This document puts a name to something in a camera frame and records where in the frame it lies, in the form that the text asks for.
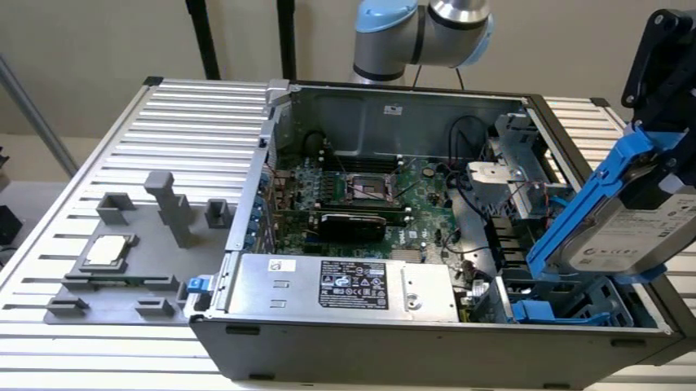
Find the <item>sticker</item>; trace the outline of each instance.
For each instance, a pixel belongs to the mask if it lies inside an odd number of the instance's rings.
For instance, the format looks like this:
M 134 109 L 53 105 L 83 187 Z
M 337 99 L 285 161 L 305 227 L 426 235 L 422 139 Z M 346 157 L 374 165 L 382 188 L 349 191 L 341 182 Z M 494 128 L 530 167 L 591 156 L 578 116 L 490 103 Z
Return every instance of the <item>sticker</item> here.
M 295 260 L 294 259 L 271 259 L 271 260 L 269 260 L 269 271 L 295 271 Z
M 387 116 L 399 116 L 402 112 L 403 112 L 402 106 L 385 106 L 383 107 L 383 113 Z
M 386 264 L 322 261 L 319 304 L 325 308 L 387 310 Z
M 623 272 L 696 218 L 696 195 L 673 195 L 655 210 L 623 210 L 582 245 L 570 265 Z

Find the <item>cable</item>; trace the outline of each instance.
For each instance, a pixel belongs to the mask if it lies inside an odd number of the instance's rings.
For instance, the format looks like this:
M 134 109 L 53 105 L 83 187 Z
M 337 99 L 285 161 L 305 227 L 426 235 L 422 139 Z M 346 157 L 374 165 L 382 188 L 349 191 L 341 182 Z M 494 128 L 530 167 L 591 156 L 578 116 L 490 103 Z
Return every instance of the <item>cable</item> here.
M 418 83 L 418 76 L 421 76 L 421 68 L 424 67 L 424 65 L 420 65 L 418 66 L 418 70 L 416 71 L 416 77 L 413 78 L 413 86 L 412 88 L 416 88 L 416 84 Z
M 457 71 L 457 78 L 460 79 L 460 87 L 461 87 L 461 90 L 464 91 L 464 90 L 465 90 L 465 82 L 464 82 L 464 80 L 461 80 L 461 72 L 460 72 L 460 69 L 456 68 L 454 71 Z
M 473 120 L 477 120 L 478 123 L 482 125 L 484 129 L 488 128 L 486 122 L 481 118 L 478 118 L 477 116 L 473 116 L 472 114 L 465 114 L 464 116 L 460 116 L 454 120 L 454 122 L 453 122 L 453 124 L 452 124 L 452 126 L 449 128 L 449 136 L 448 136 L 448 162 L 450 164 L 452 164 L 452 160 L 453 160 L 453 132 L 454 132 L 454 128 L 457 127 L 457 124 L 460 123 L 460 121 L 462 121 L 465 119 L 469 119 L 469 118 L 473 119 Z M 469 149 L 470 149 L 472 154 L 473 154 L 474 153 L 473 152 L 473 149 L 474 149 L 473 145 L 472 145 L 469 139 L 466 138 L 465 134 L 461 132 L 461 130 L 460 130 L 460 134 L 461 134 L 461 137 L 465 139 L 466 143 L 469 144 Z M 486 147 L 486 143 L 482 144 L 481 151 L 478 152 L 478 155 L 482 154 L 482 150 L 484 150 L 485 147 Z
M 424 181 L 424 179 L 420 179 L 418 181 L 416 181 L 414 183 L 412 183 L 412 185 L 410 185 L 406 189 L 403 189 L 403 190 L 399 192 L 399 194 L 397 194 L 397 195 L 394 196 L 394 199 L 397 199 L 397 198 L 399 198 L 401 196 L 403 196 L 403 194 L 406 194 L 406 192 L 407 192 L 409 190 L 412 190 L 412 189 L 416 187 L 416 185 L 418 185 L 422 181 Z
M 490 249 L 489 246 L 482 246 L 482 247 L 477 247 L 472 250 L 466 250 L 466 251 L 457 251 L 457 250 L 453 250 L 450 247 L 449 247 L 449 240 L 453 238 L 453 235 L 454 235 L 454 232 L 458 232 L 460 229 L 457 228 L 454 231 L 452 231 L 448 235 L 448 238 L 445 239 L 445 241 L 442 242 L 442 245 L 444 247 L 448 249 L 448 251 L 450 253 L 454 253 L 454 254 L 460 254 L 460 255 L 465 255 L 465 254 L 470 254 L 470 253 L 476 253 L 477 251 L 481 251 L 481 250 L 486 250 L 486 249 Z
M 456 176 L 456 180 L 457 180 L 457 191 L 460 192 L 461 198 L 465 199 L 466 205 L 469 205 L 470 210 L 473 210 L 477 213 L 477 215 L 481 216 L 484 225 L 488 225 L 489 218 L 486 217 L 484 212 L 481 212 L 481 209 L 477 208 L 477 206 L 469 201 L 469 198 L 466 197 L 465 189 L 462 187 L 458 175 Z

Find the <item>blue plastic bracket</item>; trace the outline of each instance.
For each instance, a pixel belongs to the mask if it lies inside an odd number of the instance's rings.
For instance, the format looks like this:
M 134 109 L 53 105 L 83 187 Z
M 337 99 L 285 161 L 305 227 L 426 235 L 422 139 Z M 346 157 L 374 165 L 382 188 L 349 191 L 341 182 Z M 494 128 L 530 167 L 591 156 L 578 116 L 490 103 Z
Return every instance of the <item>blue plastic bracket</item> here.
M 186 291 L 188 293 L 207 293 L 210 290 L 210 275 L 199 275 L 188 280 Z
M 582 223 L 585 217 L 592 213 L 600 201 L 619 195 L 624 187 L 623 176 L 633 164 L 635 158 L 648 152 L 660 153 L 669 150 L 683 135 L 681 133 L 644 132 L 643 129 L 637 128 L 631 134 L 619 139 L 609 155 L 589 177 L 585 186 L 553 221 L 546 234 L 540 238 L 529 251 L 526 262 L 534 279 L 560 281 L 560 275 L 546 268 L 546 261 L 553 252 Z M 620 275 L 617 282 L 648 282 L 663 273 L 664 268 L 656 267 L 641 275 Z
M 556 318 L 548 301 L 521 300 L 512 305 L 514 320 L 520 323 L 569 324 L 578 326 L 604 326 L 609 322 L 608 312 L 589 318 Z

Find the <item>wire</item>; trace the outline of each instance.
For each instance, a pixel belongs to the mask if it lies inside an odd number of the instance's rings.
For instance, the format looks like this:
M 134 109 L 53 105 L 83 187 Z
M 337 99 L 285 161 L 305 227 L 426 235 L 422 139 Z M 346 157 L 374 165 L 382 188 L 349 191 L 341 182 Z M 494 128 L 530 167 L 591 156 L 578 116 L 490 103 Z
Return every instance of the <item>wire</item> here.
M 449 235 L 448 235 L 448 238 L 446 238 L 445 241 L 442 242 L 442 246 L 448 249 L 448 251 L 449 251 L 450 253 L 460 254 L 460 255 L 465 255 L 465 254 L 476 253 L 477 251 L 481 251 L 481 250 L 490 249 L 489 246 L 477 247 L 477 248 L 474 248 L 474 249 L 472 249 L 472 250 L 466 250 L 466 251 L 457 251 L 457 250 L 452 249 L 452 248 L 449 247 L 449 240 L 453 238 L 454 233 L 458 232 L 458 231 L 460 231 L 458 228 L 457 228 L 454 231 L 452 231 L 452 232 L 449 233 Z
M 409 187 L 407 187 L 406 189 L 403 189 L 403 190 L 399 192 L 399 194 L 397 194 L 397 195 L 394 196 L 394 198 L 397 199 L 397 198 L 399 198 L 401 196 L 403 196 L 403 194 L 406 194 L 406 192 L 407 192 L 409 190 L 412 190 L 412 189 L 416 187 L 416 185 L 418 185 L 422 181 L 424 181 L 424 179 L 420 179 L 418 181 L 416 181 L 414 183 L 412 183 L 412 184 L 409 185 Z
M 473 120 L 477 120 L 478 123 L 482 125 L 484 129 L 488 128 L 486 122 L 481 118 L 478 118 L 477 116 L 473 116 L 472 114 L 466 114 L 466 115 L 458 117 L 454 120 L 454 122 L 453 122 L 453 124 L 452 124 L 452 126 L 449 128 L 449 136 L 448 136 L 448 163 L 450 163 L 450 164 L 453 162 L 453 132 L 454 132 L 454 129 L 456 129 L 457 124 L 460 123 L 460 121 L 462 121 L 465 119 L 469 119 L 469 118 L 473 119 Z M 472 145 L 469 139 L 466 138 L 466 136 L 465 136 L 465 134 L 464 134 L 464 132 L 461 130 L 460 130 L 460 135 L 461 135 L 462 139 L 466 141 L 466 143 L 469 144 L 469 150 L 472 152 L 472 155 L 476 154 L 476 152 L 473 151 L 474 150 L 473 145 Z M 484 150 L 485 147 L 486 147 L 486 143 L 482 144 L 481 151 L 478 152 L 478 155 L 482 154 L 482 150 Z
M 407 167 L 409 165 L 412 165 L 412 163 L 413 163 L 416 160 L 417 160 L 417 157 L 414 157 L 414 158 L 412 159 L 412 161 L 409 161 L 405 165 L 397 167 L 397 168 L 394 169 L 394 171 L 391 171 L 391 172 L 389 173 L 387 177 L 390 177 L 391 175 L 394 175 L 394 173 L 395 173 L 397 171 L 406 169 L 406 167 Z
M 481 209 L 477 208 L 477 206 L 470 202 L 469 198 L 466 197 L 465 189 L 464 189 L 464 186 L 461 184 L 458 175 L 456 176 L 456 180 L 457 180 L 457 191 L 460 192 L 461 198 L 465 199 L 466 205 L 469 205 L 470 210 L 473 210 L 477 213 L 477 215 L 481 216 L 484 225 L 488 225 L 489 218 L 486 217 L 484 212 L 481 212 Z
M 424 65 L 420 65 L 418 66 L 418 70 L 416 71 L 416 77 L 413 78 L 413 86 L 412 86 L 412 88 L 416 88 L 416 84 L 418 83 L 418 76 L 421 76 L 421 68 L 422 67 L 424 67 Z
M 464 91 L 464 90 L 465 90 L 465 82 L 464 82 L 464 80 L 461 80 L 461 72 L 460 72 L 460 69 L 456 68 L 454 71 L 457 71 L 457 78 L 460 79 L 460 87 L 461 87 L 461 90 Z

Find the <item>metal workbench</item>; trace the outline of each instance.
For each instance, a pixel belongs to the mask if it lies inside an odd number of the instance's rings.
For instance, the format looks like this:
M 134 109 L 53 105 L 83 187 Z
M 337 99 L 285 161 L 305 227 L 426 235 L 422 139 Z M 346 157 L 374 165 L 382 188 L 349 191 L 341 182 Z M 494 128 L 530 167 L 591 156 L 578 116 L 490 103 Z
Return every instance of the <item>metal workbench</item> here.
M 621 120 L 589 99 L 546 100 L 595 168 L 620 136 Z M 166 169 L 176 178 L 175 191 L 191 203 L 211 197 L 237 203 L 266 118 L 265 101 L 261 83 L 166 79 L 159 86 L 143 86 L 0 272 L 0 389 L 307 387 L 231 383 L 187 327 L 43 323 L 44 306 L 96 228 L 95 207 L 106 191 L 127 191 L 138 203 L 154 203 L 143 181 L 150 170 Z M 696 245 L 668 265 L 669 280 L 696 314 Z M 327 384 L 319 388 L 366 389 Z M 696 353 L 663 367 L 629 367 L 591 389 L 695 390 Z

